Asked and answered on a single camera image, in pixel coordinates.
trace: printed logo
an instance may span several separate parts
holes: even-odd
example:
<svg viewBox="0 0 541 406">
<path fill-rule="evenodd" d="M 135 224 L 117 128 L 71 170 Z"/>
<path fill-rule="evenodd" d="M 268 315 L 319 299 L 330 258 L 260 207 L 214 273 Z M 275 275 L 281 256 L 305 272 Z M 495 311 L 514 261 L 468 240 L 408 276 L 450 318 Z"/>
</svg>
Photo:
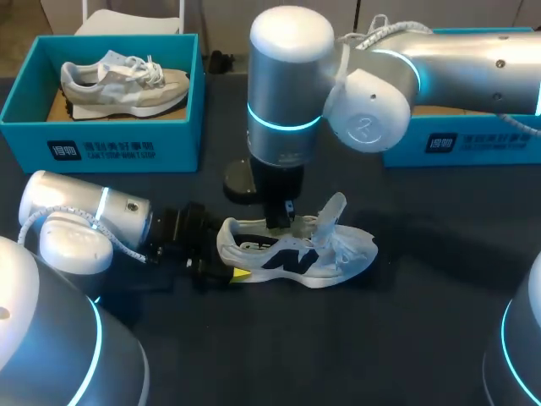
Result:
<svg viewBox="0 0 541 406">
<path fill-rule="evenodd" d="M 57 161 L 80 161 L 81 154 L 74 141 L 48 141 L 52 157 Z"/>
<path fill-rule="evenodd" d="M 426 153 L 446 153 L 453 151 L 456 133 L 433 133 L 426 145 Z"/>
<path fill-rule="evenodd" d="M 270 258 L 263 269 L 276 269 L 283 266 L 284 271 L 295 272 L 303 275 L 318 260 L 320 256 L 315 250 L 310 250 L 303 258 L 298 260 L 297 250 L 282 250 Z"/>
</svg>

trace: cable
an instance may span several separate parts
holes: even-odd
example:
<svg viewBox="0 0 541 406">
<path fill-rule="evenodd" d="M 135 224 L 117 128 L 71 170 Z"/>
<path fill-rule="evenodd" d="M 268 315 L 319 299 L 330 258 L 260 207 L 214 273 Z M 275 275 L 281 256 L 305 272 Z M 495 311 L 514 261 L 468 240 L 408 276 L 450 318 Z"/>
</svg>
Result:
<svg viewBox="0 0 541 406">
<path fill-rule="evenodd" d="M 82 211 L 80 209 L 76 209 L 74 207 L 69 206 L 51 206 L 51 207 L 45 207 L 43 209 L 40 209 L 33 213 L 28 219 L 25 221 L 25 224 L 23 224 L 23 227 L 20 228 L 19 231 L 19 237 L 17 239 L 17 244 L 25 245 L 26 240 L 26 234 L 28 233 L 28 230 L 30 227 L 32 227 L 32 224 L 36 222 L 36 220 L 40 217 L 47 216 L 53 212 L 61 211 L 63 213 L 69 213 L 74 214 L 75 216 L 79 216 L 84 218 L 87 222 L 89 222 L 92 225 L 95 225 L 98 230 L 101 231 L 103 235 L 109 239 L 109 241 L 112 242 L 113 245 L 115 245 L 119 250 L 121 250 L 124 254 L 127 256 L 131 256 L 137 261 L 146 263 L 146 257 L 142 254 L 138 254 L 135 251 L 132 251 L 130 248 L 128 248 L 126 245 L 122 244 L 103 224 L 101 224 L 94 216 L 92 216 L 90 213 L 87 213 L 86 211 Z"/>
<path fill-rule="evenodd" d="M 535 137 L 541 137 L 541 130 L 530 127 L 529 125 L 523 124 L 520 121 L 514 119 L 509 114 L 496 114 L 499 118 L 504 120 L 506 123 L 513 125 L 520 129 L 523 133 L 533 135 Z"/>
<path fill-rule="evenodd" d="M 385 18 L 385 22 L 383 26 L 376 28 L 375 25 L 378 18 Z M 399 31 L 415 30 L 424 32 L 426 34 L 432 34 L 433 32 L 429 27 L 415 21 L 403 21 L 401 23 L 395 23 L 392 25 L 388 25 L 388 21 L 389 20 L 386 16 L 384 16 L 383 14 L 378 14 L 372 20 L 372 24 L 370 25 L 368 34 L 365 35 L 352 32 L 338 38 L 338 41 L 344 41 L 344 44 L 346 44 L 350 40 L 360 39 L 362 40 L 362 42 L 356 46 L 356 49 L 366 50 L 377 42 L 383 40 L 387 36 L 395 34 Z M 325 102 L 325 106 L 323 109 L 324 117 L 327 117 L 327 115 L 330 113 L 332 105 L 334 104 L 334 101 L 338 96 L 338 93 L 346 82 L 345 71 L 347 66 L 344 67 L 343 64 L 347 64 L 347 61 L 349 60 L 349 53 L 347 55 L 344 55 L 345 51 L 346 48 L 344 47 L 344 51 L 342 52 L 342 63 L 340 68 L 338 69 L 338 73 L 336 74 L 336 84 L 332 88 L 331 93 L 329 94 Z M 535 129 L 534 127 L 523 124 L 520 121 L 511 117 L 509 114 L 496 114 L 496 116 L 501 120 L 505 121 L 506 123 L 518 128 L 523 133 L 530 134 L 536 137 L 541 137 L 540 129 Z"/>
<path fill-rule="evenodd" d="M 381 27 L 376 28 L 378 19 L 383 19 L 384 23 Z M 394 34 L 398 31 L 405 30 L 421 31 L 427 34 L 432 33 L 432 30 L 430 28 L 415 21 L 404 21 L 401 23 L 389 25 L 389 19 L 387 18 L 387 16 L 384 14 L 378 14 L 374 17 L 374 19 L 372 19 L 372 24 L 370 24 L 368 34 L 358 34 L 356 32 L 351 32 L 338 38 L 338 41 L 344 42 L 344 45 L 342 47 L 342 58 L 340 61 L 340 67 L 336 72 L 335 85 L 332 87 L 331 92 L 325 100 L 325 105 L 323 106 L 323 117 L 329 117 L 329 114 L 331 113 L 331 110 L 335 104 L 338 95 L 346 84 L 347 64 L 349 63 L 350 55 L 350 46 L 348 44 L 349 40 L 361 39 L 362 42 L 358 46 L 356 46 L 356 48 L 360 50 L 365 50 L 373 46 L 376 42 L 383 40 L 387 36 L 390 36 L 391 34 Z"/>
</svg>

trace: shoelace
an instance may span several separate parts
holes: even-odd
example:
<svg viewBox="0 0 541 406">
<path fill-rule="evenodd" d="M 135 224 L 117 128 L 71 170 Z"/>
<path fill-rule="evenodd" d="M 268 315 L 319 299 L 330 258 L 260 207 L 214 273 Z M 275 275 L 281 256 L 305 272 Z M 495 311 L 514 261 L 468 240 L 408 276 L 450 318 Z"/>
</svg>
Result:
<svg viewBox="0 0 541 406">
<path fill-rule="evenodd" d="M 336 232 L 335 227 L 335 224 L 327 226 L 325 233 L 326 237 L 322 238 L 321 241 L 315 234 L 313 234 L 312 239 L 305 239 L 305 242 L 308 246 L 311 246 L 311 248 L 315 248 L 317 250 L 332 248 L 336 254 L 335 262 L 338 266 L 341 264 L 347 264 L 349 261 L 358 257 L 363 257 L 366 259 L 365 254 L 358 253 L 358 250 L 355 249 L 356 247 L 352 239 L 341 236 Z"/>
<path fill-rule="evenodd" d="M 163 70 L 158 63 L 152 62 L 152 56 L 148 55 L 148 62 L 137 57 L 127 57 L 126 63 L 133 63 L 131 69 L 134 73 L 132 78 L 127 81 L 143 79 L 149 85 L 159 85 L 163 83 Z"/>
</svg>

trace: shoe box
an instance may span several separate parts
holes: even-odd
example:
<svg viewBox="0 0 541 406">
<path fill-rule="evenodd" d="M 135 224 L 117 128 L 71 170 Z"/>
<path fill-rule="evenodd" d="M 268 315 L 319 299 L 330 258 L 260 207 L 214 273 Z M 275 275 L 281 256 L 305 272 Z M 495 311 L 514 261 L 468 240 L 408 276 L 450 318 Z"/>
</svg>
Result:
<svg viewBox="0 0 541 406">
<path fill-rule="evenodd" d="M 74 121 L 60 91 L 65 62 L 88 65 L 109 50 L 189 74 L 185 106 L 155 118 Z M 38 36 L 0 114 L 0 132 L 25 173 L 197 171 L 205 72 L 197 35 Z"/>
<path fill-rule="evenodd" d="M 442 29 L 446 34 L 510 29 Z M 541 128 L 541 117 L 517 115 L 521 123 Z M 383 153 L 386 167 L 445 167 L 541 163 L 541 138 L 521 133 L 494 114 L 417 106 L 404 138 Z"/>
</svg>

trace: sneaker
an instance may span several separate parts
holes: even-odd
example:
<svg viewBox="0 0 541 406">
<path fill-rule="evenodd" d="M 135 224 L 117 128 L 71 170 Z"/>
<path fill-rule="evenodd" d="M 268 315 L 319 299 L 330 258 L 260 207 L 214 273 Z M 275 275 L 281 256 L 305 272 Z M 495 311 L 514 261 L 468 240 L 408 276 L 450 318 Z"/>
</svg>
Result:
<svg viewBox="0 0 541 406">
<path fill-rule="evenodd" d="M 73 103 L 73 119 L 131 114 L 148 118 L 168 111 L 188 94 L 189 78 L 182 70 L 109 51 L 93 65 L 62 65 L 63 93 Z"/>
<path fill-rule="evenodd" d="M 284 277 L 309 288 L 325 288 L 346 281 L 374 261 L 378 247 L 373 235 L 336 225 L 346 207 L 337 193 L 318 217 L 297 216 L 288 230 L 270 230 L 265 220 L 228 218 L 216 244 L 221 260 L 250 271 L 243 283 Z"/>
</svg>

